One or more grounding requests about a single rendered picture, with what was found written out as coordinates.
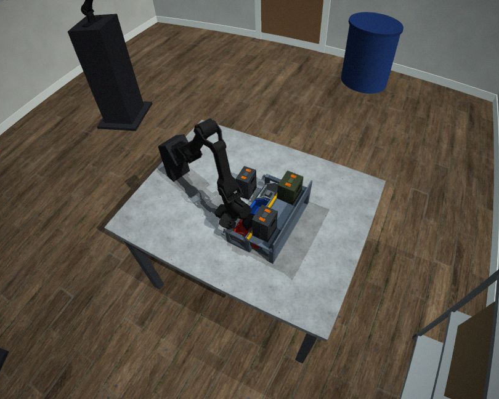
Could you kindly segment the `olive green tool case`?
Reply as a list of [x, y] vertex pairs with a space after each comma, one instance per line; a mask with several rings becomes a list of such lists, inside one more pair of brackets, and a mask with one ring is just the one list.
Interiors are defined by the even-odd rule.
[[303, 176], [287, 171], [277, 188], [277, 198], [294, 204], [302, 190]]

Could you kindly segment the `blue open bin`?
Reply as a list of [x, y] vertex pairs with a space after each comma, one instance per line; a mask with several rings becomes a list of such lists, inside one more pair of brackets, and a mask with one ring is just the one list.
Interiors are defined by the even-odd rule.
[[266, 199], [255, 199], [254, 202], [252, 203], [251, 207], [251, 214], [256, 214], [261, 205], [267, 206], [269, 200]]

